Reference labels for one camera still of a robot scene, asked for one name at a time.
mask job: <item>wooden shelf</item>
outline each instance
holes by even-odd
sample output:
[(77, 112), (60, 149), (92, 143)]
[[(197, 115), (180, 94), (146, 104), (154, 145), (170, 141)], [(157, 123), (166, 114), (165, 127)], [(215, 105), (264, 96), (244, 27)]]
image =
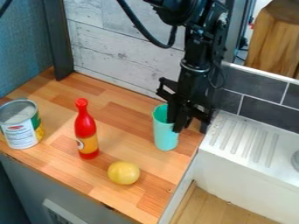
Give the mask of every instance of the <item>wooden shelf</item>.
[[(151, 134), (151, 111), (160, 101), (78, 73), (57, 82), (50, 69), (0, 103), (19, 97), (38, 104), (45, 138), (28, 150), (12, 150), (1, 136), (2, 153), (142, 223), (158, 222), (203, 138), (194, 122), (182, 132), (175, 150), (158, 150)], [(101, 154), (89, 161), (80, 159), (73, 133), (74, 102), (79, 97), (89, 100), (98, 127)], [(108, 179), (107, 168), (118, 160), (141, 168), (135, 184), (122, 186)]]
[(170, 224), (278, 224), (217, 198), (193, 181)]

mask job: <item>bottle label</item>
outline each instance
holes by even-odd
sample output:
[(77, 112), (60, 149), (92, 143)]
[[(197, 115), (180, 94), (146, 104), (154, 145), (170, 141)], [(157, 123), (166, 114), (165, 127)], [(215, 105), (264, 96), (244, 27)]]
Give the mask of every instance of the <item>bottle label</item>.
[(98, 138), (95, 135), (87, 138), (78, 138), (77, 141), (77, 148), (80, 151), (80, 153), (89, 154), (93, 153), (94, 151), (97, 151), (98, 146)]

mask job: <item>tin can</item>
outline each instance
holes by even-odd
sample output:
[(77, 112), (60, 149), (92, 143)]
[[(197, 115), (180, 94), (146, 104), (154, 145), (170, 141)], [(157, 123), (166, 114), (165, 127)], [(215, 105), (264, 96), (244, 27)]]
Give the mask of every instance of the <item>tin can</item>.
[(45, 135), (38, 105), (27, 99), (9, 101), (0, 107), (0, 129), (15, 150), (36, 145)]

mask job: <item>wooden floor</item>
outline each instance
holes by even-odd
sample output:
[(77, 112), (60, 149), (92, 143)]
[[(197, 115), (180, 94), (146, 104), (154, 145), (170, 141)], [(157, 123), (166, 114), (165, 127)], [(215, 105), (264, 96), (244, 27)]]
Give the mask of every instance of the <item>wooden floor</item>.
[(217, 198), (192, 183), (170, 224), (277, 224)]

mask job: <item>wood panel wall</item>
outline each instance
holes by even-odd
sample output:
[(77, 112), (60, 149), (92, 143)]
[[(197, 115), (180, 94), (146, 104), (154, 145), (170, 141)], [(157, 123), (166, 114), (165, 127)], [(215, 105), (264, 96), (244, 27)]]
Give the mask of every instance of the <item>wood panel wall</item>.
[[(170, 27), (148, 3), (127, 0), (146, 27), (164, 43)], [(184, 29), (171, 49), (152, 45), (114, 0), (65, 0), (75, 70), (94, 78), (155, 96), (162, 76), (177, 80), (184, 56)]]

